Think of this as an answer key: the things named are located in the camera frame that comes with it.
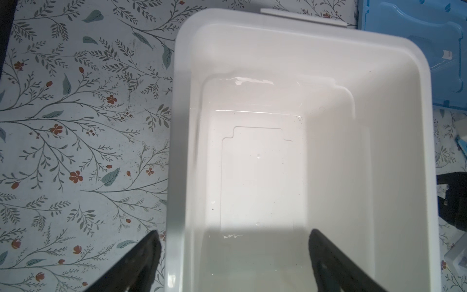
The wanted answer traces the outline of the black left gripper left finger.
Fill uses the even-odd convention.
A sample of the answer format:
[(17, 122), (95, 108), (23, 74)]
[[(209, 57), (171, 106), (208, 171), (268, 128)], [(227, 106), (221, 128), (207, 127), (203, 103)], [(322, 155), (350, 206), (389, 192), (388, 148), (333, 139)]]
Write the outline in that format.
[(161, 259), (158, 231), (150, 231), (140, 242), (93, 283), (87, 292), (149, 292)]

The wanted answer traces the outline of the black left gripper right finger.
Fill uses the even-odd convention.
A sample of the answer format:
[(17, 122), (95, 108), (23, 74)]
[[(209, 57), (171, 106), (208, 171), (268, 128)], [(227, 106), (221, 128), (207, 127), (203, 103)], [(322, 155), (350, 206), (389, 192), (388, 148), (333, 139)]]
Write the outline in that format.
[(320, 230), (311, 231), (308, 250), (318, 291), (383, 292), (385, 290)]

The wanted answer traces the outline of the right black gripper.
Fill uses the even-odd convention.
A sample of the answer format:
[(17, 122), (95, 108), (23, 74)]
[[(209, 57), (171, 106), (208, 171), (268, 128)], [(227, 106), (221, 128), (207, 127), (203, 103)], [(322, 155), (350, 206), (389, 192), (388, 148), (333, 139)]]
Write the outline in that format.
[(439, 217), (458, 230), (467, 230), (467, 173), (437, 175), (437, 185), (446, 184), (445, 198), (438, 197)]

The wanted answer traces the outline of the white small tube rack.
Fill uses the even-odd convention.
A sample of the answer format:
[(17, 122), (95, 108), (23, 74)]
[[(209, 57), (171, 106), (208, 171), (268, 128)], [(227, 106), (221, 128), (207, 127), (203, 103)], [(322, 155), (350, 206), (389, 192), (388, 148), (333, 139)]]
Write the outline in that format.
[(444, 261), (451, 271), (457, 276), (467, 274), (467, 245), (466, 243), (455, 243), (444, 255)]

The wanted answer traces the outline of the white plastic storage bin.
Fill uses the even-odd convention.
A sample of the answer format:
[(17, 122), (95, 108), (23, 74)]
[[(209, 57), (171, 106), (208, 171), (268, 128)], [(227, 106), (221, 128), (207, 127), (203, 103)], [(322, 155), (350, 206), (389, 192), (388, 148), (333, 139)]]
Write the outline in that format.
[(168, 292), (314, 292), (320, 230), (388, 292), (441, 289), (431, 77), (408, 39), (206, 9), (175, 44)]

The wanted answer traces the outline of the blue plastic bin lid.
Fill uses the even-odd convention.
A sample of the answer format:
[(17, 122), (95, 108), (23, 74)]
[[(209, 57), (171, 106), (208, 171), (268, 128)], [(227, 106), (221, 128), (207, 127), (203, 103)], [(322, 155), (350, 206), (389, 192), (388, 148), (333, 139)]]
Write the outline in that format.
[(467, 109), (466, 1), (358, 1), (358, 29), (411, 40), (428, 61), (432, 103)]

